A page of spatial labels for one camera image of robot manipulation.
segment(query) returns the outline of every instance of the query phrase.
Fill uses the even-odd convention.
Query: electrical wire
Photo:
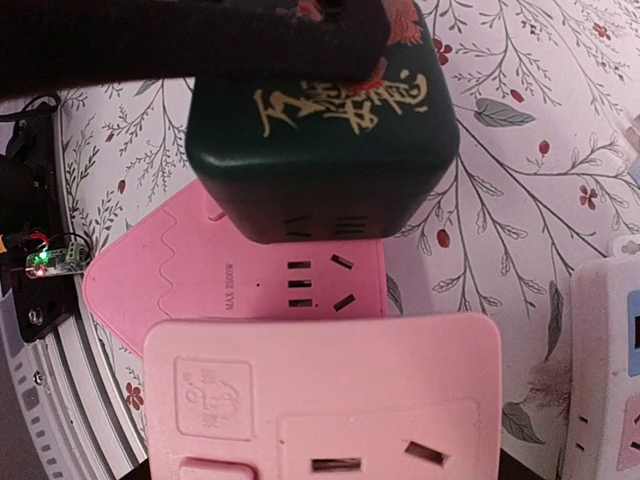
[[[34,108],[33,110],[28,110],[30,106],[36,103],[38,100],[44,100],[45,98],[53,100],[53,105],[47,103],[46,106],[42,108]],[[57,93],[38,95],[37,97],[32,98],[19,112],[14,113],[6,113],[0,115],[0,122],[2,123],[13,123],[19,122],[21,120],[27,120],[28,118],[38,118],[45,117],[47,115],[53,115],[58,111],[58,108],[61,104],[60,95]]]
[[[76,233],[76,232],[63,232],[63,233],[54,235],[49,239],[49,244],[51,245],[53,244],[54,240],[58,238],[64,238],[64,237],[74,237],[82,240],[82,242],[87,246],[87,249],[89,250],[89,256],[93,257],[93,248],[91,248],[91,242],[89,241],[89,239],[87,239],[87,237],[85,237],[84,235],[80,235],[79,233]]]
[[[29,235],[29,240],[41,240],[44,243],[45,248],[49,248],[49,239],[44,233],[34,232]]]

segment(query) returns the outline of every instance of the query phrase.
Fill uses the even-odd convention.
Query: white surface
[[[0,115],[7,113],[14,113],[20,111],[20,109],[26,104],[25,100],[8,100],[0,103]],[[0,152],[4,154],[4,147],[7,140],[11,138],[11,132],[13,131],[13,123],[1,123],[0,122]]]
[[[635,290],[640,290],[640,257],[597,260],[573,277],[566,480],[640,478],[640,466],[623,471],[618,467],[621,450],[630,448],[623,439],[624,422],[630,421],[624,416],[627,400],[640,393],[640,376],[629,375],[627,296]]]

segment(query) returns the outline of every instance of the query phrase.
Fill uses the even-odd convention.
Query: white power strip
[[[571,282],[564,480],[640,478],[640,236],[615,239],[610,251],[613,257],[584,265]]]

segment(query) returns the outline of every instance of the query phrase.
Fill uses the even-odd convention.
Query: red wire
[[[32,233],[31,235],[29,235],[29,238],[31,240],[40,240],[40,241],[44,242],[44,244],[47,246],[47,248],[49,248],[49,239],[47,238],[47,236],[44,233]]]

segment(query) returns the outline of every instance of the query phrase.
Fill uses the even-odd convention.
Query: black cable
[[[34,108],[33,110],[28,110],[34,103],[39,100],[44,100],[45,98],[49,98],[53,100],[53,105],[47,103],[45,107],[40,108],[39,106]],[[47,115],[53,115],[58,111],[62,100],[60,99],[60,95],[57,93],[47,93],[44,95],[38,95],[37,97],[32,98],[29,102],[22,107],[22,110],[19,112],[13,113],[5,113],[0,115],[0,123],[13,123],[19,122],[21,120],[27,120],[29,118],[38,118],[45,117]]]
[[[49,247],[51,247],[51,245],[53,245],[53,241],[55,239],[63,238],[63,237],[74,237],[74,238],[78,238],[78,239],[82,240],[83,243],[89,249],[89,256],[93,257],[93,249],[91,248],[91,242],[89,241],[89,239],[87,237],[85,237],[84,235],[80,235],[79,233],[76,233],[76,232],[63,232],[63,233],[59,233],[57,235],[52,236],[51,238],[49,238]]]

